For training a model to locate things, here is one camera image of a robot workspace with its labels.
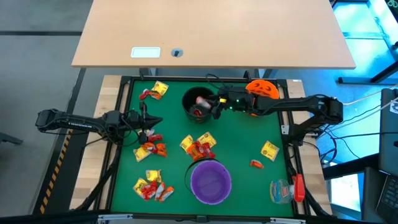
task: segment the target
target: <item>white label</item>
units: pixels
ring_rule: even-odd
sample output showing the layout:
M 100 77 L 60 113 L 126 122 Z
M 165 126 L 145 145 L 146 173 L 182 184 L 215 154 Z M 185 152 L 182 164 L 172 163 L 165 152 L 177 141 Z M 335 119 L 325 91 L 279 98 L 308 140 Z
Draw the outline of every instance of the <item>white label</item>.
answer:
M 390 104 L 390 112 L 398 114 L 398 102 L 392 102 Z
M 160 47 L 133 47 L 131 49 L 132 58 L 159 58 Z

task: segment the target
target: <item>orange pumpkin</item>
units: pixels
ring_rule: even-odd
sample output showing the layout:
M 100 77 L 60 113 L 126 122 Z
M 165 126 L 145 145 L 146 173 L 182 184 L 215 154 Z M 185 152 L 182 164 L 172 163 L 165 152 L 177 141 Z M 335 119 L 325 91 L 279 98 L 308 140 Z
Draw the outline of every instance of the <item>orange pumpkin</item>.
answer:
M 278 89 L 274 84 L 265 80 L 254 80 L 246 86 L 247 91 L 272 99 L 279 99 Z

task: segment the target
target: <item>purple bucket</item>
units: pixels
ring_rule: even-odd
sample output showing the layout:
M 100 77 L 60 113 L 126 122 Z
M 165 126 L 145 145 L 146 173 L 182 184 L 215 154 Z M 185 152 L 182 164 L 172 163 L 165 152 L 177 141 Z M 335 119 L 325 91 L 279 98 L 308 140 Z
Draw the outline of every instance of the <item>purple bucket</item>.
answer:
M 231 176 L 219 162 L 203 161 L 192 171 L 192 193 L 201 203 L 217 205 L 228 197 L 231 188 Z

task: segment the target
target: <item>clear plastic container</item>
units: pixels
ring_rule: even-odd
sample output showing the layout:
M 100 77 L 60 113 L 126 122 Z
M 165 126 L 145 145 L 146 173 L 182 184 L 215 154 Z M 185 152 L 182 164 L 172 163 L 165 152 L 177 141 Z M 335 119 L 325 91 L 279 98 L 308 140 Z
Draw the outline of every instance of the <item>clear plastic container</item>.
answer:
M 289 185 L 287 180 L 279 179 L 271 181 L 269 187 L 271 200 L 275 203 L 290 203 L 294 198 L 294 185 Z

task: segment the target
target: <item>yellow black striped tape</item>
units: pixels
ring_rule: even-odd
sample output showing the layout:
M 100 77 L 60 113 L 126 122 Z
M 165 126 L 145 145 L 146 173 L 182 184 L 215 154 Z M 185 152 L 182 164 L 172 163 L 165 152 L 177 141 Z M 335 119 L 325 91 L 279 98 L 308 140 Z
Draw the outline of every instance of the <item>yellow black striped tape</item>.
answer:
M 61 150 L 60 156 L 58 157 L 57 165 L 55 165 L 55 169 L 54 169 L 54 172 L 52 173 L 49 186 L 47 187 L 47 190 L 45 191 L 45 195 L 44 195 L 44 198 L 43 198 L 43 203 L 40 206 L 40 213 L 41 214 L 44 214 L 45 208 L 46 208 L 46 206 L 47 206 L 47 204 L 49 202 L 49 199 L 50 199 L 50 196 L 51 196 L 51 191 L 54 188 L 55 181 L 57 180 L 58 173 L 60 172 L 62 161 L 63 161 L 63 158 L 65 157 L 65 153 L 67 152 L 67 148 L 68 148 L 68 145 L 69 145 L 70 136 L 71 136 L 72 132 L 73 132 L 72 129 L 68 129 L 68 132 L 67 132 L 68 135 L 66 136 L 66 138 L 65 138 L 65 140 L 63 142 L 62 150 Z

